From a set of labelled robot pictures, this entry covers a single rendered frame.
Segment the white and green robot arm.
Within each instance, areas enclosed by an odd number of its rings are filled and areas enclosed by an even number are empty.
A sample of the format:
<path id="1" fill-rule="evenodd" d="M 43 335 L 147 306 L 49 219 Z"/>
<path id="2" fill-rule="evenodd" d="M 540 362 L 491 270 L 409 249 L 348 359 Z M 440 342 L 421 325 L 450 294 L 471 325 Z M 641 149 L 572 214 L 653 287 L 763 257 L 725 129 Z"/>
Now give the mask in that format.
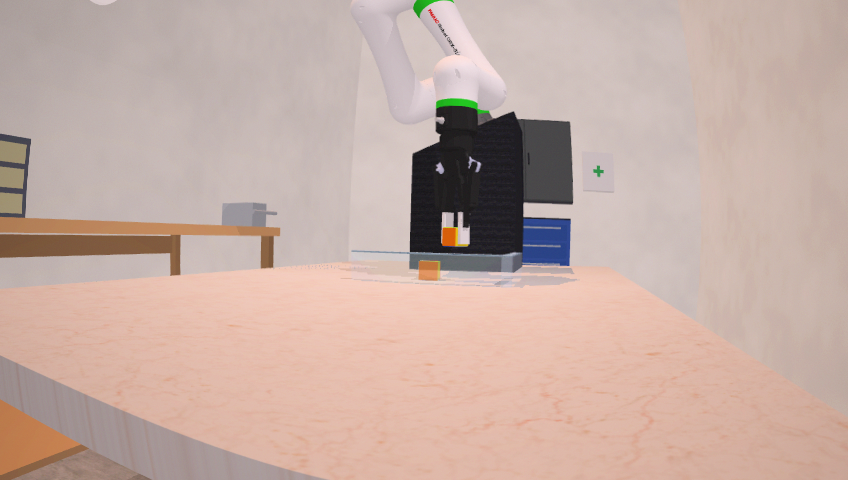
<path id="1" fill-rule="evenodd" d="M 423 81 L 412 68 L 396 22 L 410 9 L 447 56 L 435 66 L 433 78 Z M 504 103 L 506 85 L 453 0 L 352 0 L 350 11 L 378 66 L 390 113 L 399 123 L 413 125 L 436 116 L 436 133 L 474 136 L 478 125 L 493 119 L 489 111 Z"/>

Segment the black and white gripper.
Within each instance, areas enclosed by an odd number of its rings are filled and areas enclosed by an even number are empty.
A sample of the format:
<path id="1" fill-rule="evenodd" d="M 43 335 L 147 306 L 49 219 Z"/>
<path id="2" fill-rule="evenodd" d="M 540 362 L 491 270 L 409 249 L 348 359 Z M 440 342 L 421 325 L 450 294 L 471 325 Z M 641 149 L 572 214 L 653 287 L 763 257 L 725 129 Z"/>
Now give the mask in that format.
<path id="1" fill-rule="evenodd" d="M 432 165 L 431 169 L 434 175 L 435 208 L 442 211 L 441 244 L 443 227 L 453 227 L 456 180 L 459 202 L 458 244 L 469 244 L 470 212 L 478 207 L 483 163 L 473 160 L 474 137 L 469 134 L 441 134 L 439 150 L 442 153 L 440 163 Z"/>

